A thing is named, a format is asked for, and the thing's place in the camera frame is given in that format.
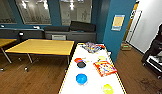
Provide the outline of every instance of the box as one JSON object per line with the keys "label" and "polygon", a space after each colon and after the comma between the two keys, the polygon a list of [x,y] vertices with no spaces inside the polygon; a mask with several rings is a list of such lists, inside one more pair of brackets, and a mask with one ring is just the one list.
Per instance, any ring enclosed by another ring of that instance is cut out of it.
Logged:
{"label": "box", "polygon": [[121,50],[123,51],[130,51],[132,49],[132,46],[129,44],[121,44]]}

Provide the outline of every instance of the gray cabinet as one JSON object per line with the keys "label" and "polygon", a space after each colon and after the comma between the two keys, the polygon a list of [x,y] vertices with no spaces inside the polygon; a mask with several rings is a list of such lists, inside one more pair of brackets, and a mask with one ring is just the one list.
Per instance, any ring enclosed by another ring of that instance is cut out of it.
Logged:
{"label": "gray cabinet", "polygon": [[45,38],[52,39],[52,35],[65,35],[66,40],[73,40],[75,43],[78,42],[93,42],[96,43],[95,32],[61,32],[61,31],[45,31]]}

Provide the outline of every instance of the white table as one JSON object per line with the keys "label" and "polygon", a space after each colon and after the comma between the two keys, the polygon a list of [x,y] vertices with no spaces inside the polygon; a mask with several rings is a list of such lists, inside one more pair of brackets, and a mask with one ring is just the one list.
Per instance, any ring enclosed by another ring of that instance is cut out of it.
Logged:
{"label": "white table", "polygon": [[[93,63],[98,60],[99,56],[105,56],[106,60],[112,63],[106,50],[100,50],[97,53],[91,54],[78,44],[59,94],[104,94],[102,87],[105,84],[109,84],[113,88],[113,94],[126,94],[117,73],[104,77],[98,74]],[[74,61],[76,58],[85,58],[84,60],[89,62],[86,63],[85,68],[81,69],[77,67],[77,63]],[[79,73],[83,73],[87,76],[88,81],[86,84],[79,85],[76,82],[76,76]]]}

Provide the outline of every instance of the poster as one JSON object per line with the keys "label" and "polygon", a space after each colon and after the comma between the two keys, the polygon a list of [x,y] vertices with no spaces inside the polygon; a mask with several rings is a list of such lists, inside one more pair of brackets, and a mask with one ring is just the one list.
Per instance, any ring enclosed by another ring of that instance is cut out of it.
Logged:
{"label": "poster", "polygon": [[124,17],[125,15],[115,15],[111,30],[120,31],[124,21]]}

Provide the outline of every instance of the door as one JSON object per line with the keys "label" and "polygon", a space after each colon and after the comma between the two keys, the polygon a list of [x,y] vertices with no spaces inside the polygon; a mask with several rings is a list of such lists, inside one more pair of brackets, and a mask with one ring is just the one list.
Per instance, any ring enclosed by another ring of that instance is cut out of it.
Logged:
{"label": "door", "polygon": [[127,38],[126,38],[126,42],[130,43],[132,37],[133,37],[133,34],[135,32],[135,29],[138,25],[138,21],[141,17],[141,13],[142,11],[141,10],[137,10],[136,13],[135,13],[135,16],[134,16],[134,19],[132,21],[132,24],[130,26],[130,29],[129,29],[129,32],[128,32],[128,35],[127,35]]}

